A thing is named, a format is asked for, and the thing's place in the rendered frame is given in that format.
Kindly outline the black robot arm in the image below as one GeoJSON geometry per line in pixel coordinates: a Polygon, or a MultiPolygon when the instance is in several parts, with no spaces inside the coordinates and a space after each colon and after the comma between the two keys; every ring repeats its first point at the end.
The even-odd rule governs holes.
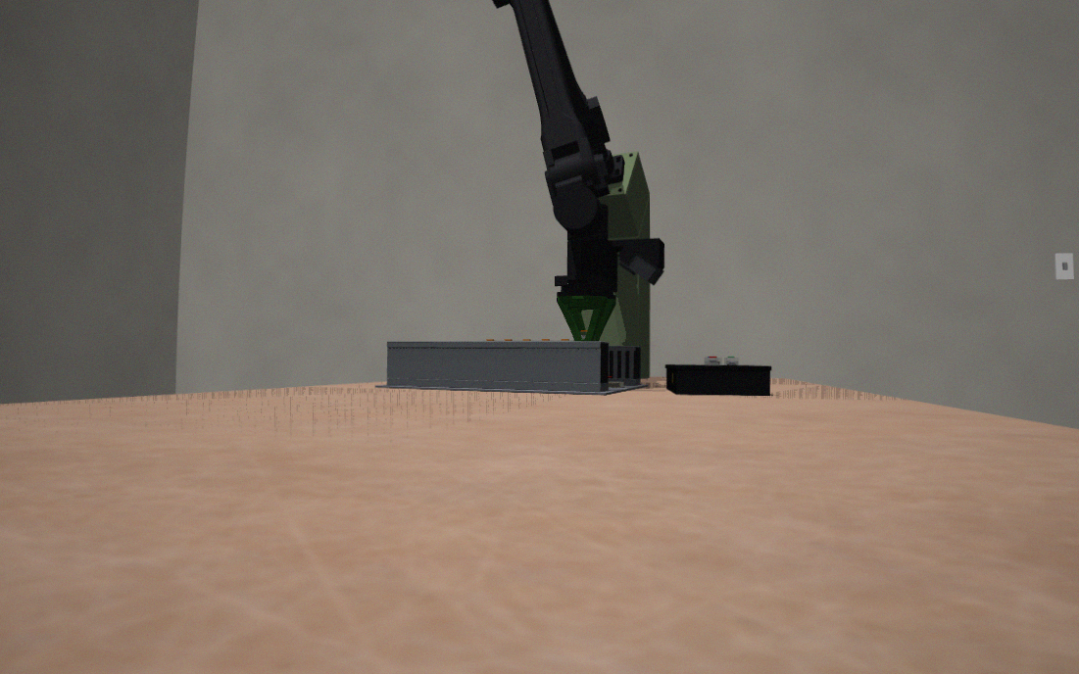
{"type": "Polygon", "coordinates": [[[664,269],[660,238],[607,239],[607,206],[598,198],[610,194],[609,184],[623,181],[624,159],[606,149],[611,140],[602,107],[597,96],[583,95],[573,75],[549,0],[492,1],[496,9],[509,4],[515,12],[537,96],[554,216],[565,228],[566,240],[605,238],[581,239],[581,275],[602,274],[616,281],[616,252],[620,252],[620,267],[656,285],[664,269]]]}

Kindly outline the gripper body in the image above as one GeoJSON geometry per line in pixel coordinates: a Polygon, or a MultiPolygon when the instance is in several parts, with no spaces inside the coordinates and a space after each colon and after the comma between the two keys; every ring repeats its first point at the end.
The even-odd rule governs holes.
{"type": "Polygon", "coordinates": [[[616,281],[602,274],[581,275],[581,239],[605,239],[600,237],[578,237],[566,240],[566,275],[555,276],[555,286],[561,286],[559,295],[606,295],[616,300],[616,281]],[[581,291],[581,292],[578,292],[581,291]]]}

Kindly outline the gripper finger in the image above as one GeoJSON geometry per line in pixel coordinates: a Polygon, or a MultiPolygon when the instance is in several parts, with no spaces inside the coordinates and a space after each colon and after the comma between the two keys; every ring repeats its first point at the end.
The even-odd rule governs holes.
{"type": "Polygon", "coordinates": [[[573,341],[593,341],[595,330],[597,330],[598,325],[602,321],[602,314],[605,310],[607,297],[606,295],[559,295],[557,297],[557,302],[563,313],[566,324],[569,324],[570,332],[573,336],[573,341]],[[591,316],[591,324],[589,324],[586,336],[584,340],[581,336],[581,329],[578,329],[575,319],[573,319],[572,308],[593,308],[591,316]]]}
{"type": "MultiPolygon", "coordinates": [[[[605,310],[604,310],[604,312],[602,314],[602,321],[600,321],[600,324],[598,325],[598,328],[597,328],[597,332],[595,332],[595,341],[599,341],[600,336],[602,336],[602,333],[603,333],[603,330],[605,328],[605,325],[609,321],[609,318],[610,318],[611,314],[613,314],[613,310],[615,307],[615,304],[616,304],[616,300],[607,300],[605,310]]],[[[572,314],[573,314],[573,319],[575,319],[578,329],[586,330],[586,329],[584,329],[584,322],[583,322],[583,318],[582,318],[581,312],[582,311],[593,311],[593,308],[572,308],[571,311],[572,311],[572,314]]]]}

